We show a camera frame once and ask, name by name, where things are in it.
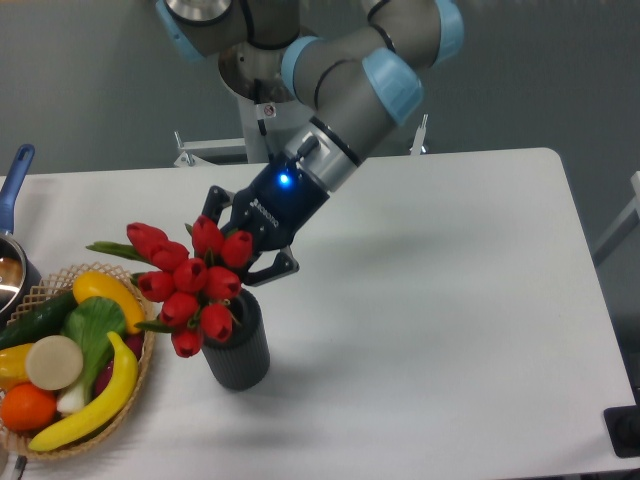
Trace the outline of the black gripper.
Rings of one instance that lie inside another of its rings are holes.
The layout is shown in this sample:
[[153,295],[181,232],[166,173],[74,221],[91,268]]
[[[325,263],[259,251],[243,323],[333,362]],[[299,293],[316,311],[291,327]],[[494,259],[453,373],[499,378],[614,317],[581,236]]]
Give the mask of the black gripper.
[[244,275],[244,285],[257,287],[299,271],[299,262],[288,245],[328,199],[329,194],[323,188],[280,153],[248,187],[236,194],[212,185],[201,214],[218,225],[223,211],[231,207],[223,233],[234,230],[250,233],[254,253],[280,249],[269,267]]

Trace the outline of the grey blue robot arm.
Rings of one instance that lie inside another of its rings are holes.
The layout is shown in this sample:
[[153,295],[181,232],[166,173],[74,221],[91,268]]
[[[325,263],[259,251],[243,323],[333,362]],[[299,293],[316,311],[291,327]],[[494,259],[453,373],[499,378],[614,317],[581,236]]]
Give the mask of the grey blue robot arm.
[[376,146],[422,103],[418,69],[454,56],[464,24],[451,1],[367,1],[364,27],[336,40],[311,35],[296,1],[159,1],[156,11],[189,60],[216,57],[235,96],[246,156],[262,165],[244,189],[210,189],[211,219],[249,232],[250,260],[274,252],[258,286],[294,273],[295,234]]

